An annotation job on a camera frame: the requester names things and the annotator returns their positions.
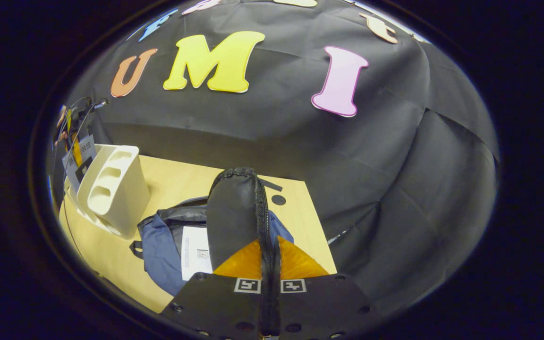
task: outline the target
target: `pink letter i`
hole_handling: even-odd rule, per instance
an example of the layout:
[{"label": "pink letter i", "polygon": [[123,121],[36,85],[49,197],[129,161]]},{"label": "pink letter i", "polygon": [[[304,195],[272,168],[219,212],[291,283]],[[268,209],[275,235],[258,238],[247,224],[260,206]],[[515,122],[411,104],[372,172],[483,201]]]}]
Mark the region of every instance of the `pink letter i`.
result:
[{"label": "pink letter i", "polygon": [[331,56],[331,63],[322,91],[312,96],[312,105],[340,116],[353,117],[356,105],[352,99],[358,74],[362,67],[369,66],[369,62],[354,52],[335,46],[327,46],[324,51]]}]

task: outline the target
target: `letter m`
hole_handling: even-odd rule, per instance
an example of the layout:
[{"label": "letter m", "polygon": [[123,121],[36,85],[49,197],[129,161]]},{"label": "letter m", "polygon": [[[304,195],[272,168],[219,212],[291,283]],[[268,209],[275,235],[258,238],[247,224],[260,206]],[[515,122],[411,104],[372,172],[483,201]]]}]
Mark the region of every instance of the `letter m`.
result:
[{"label": "letter m", "polygon": [[207,82],[214,91],[243,93],[249,88],[245,80],[245,71],[249,56],[255,44],[264,40],[259,32],[236,32],[224,39],[213,51],[205,36],[196,35],[185,37],[176,44],[179,51],[171,67],[169,79],[162,84],[165,90],[181,90],[188,81],[184,71],[188,68],[188,76],[194,88],[199,88],[215,65],[215,74]]}]

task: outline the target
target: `white holder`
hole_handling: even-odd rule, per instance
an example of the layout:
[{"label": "white holder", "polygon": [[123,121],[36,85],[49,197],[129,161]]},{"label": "white holder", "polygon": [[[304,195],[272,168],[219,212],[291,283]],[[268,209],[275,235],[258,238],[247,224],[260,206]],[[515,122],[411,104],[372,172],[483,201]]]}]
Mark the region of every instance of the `white holder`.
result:
[{"label": "white holder", "polygon": [[92,178],[84,182],[84,177],[82,186],[85,184],[85,188],[79,188],[77,201],[82,206],[89,188],[86,207],[82,207],[85,212],[93,212],[93,217],[98,218],[106,230],[132,239],[151,196],[140,166],[139,149],[135,146],[111,146],[113,149],[110,149],[107,146],[100,150],[100,153],[104,151],[102,157],[98,154],[93,160],[94,163],[96,160],[102,162],[99,171],[100,164],[89,166],[85,176],[90,172],[89,176],[94,176],[96,172],[97,176],[92,177],[92,185],[89,183]]}]

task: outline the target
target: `wooden table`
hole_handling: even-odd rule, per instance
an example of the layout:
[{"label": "wooden table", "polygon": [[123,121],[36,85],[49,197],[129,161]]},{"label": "wooden table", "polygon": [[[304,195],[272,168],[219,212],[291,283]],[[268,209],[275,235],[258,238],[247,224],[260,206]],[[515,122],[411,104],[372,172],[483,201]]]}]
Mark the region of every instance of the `wooden table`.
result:
[{"label": "wooden table", "polygon": [[[207,196],[213,179],[222,171],[143,155],[139,157],[146,184],[151,192],[151,200],[143,218],[153,215],[158,209],[166,209],[188,198]],[[337,273],[305,182],[259,177],[282,187],[282,192],[265,188],[268,207],[291,232],[295,245],[313,257],[328,273]],[[281,206],[276,205],[272,202],[273,195],[282,195],[287,202]],[[127,295],[156,313],[160,313],[173,299],[173,296],[159,288],[144,271],[144,261],[129,250],[133,240],[122,239],[98,228],[77,212],[70,199],[65,198],[60,208],[59,220],[69,242],[73,244],[68,228],[70,226],[78,251],[89,267]],[[140,239],[137,228],[134,239]]]}]

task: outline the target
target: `yellow letter m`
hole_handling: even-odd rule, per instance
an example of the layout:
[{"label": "yellow letter m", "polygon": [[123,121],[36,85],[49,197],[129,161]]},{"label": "yellow letter m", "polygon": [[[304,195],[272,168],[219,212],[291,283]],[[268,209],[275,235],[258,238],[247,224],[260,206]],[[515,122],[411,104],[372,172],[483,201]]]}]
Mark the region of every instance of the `yellow letter m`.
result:
[{"label": "yellow letter m", "polygon": [[247,63],[256,43],[264,40],[259,32],[236,32],[224,39],[213,51],[205,36],[185,37],[176,44],[179,51],[171,67],[169,79],[162,84],[165,90],[181,90],[188,81],[184,71],[188,67],[188,76],[194,88],[200,87],[215,65],[215,74],[207,86],[215,91],[243,93],[249,88],[245,80]]}]

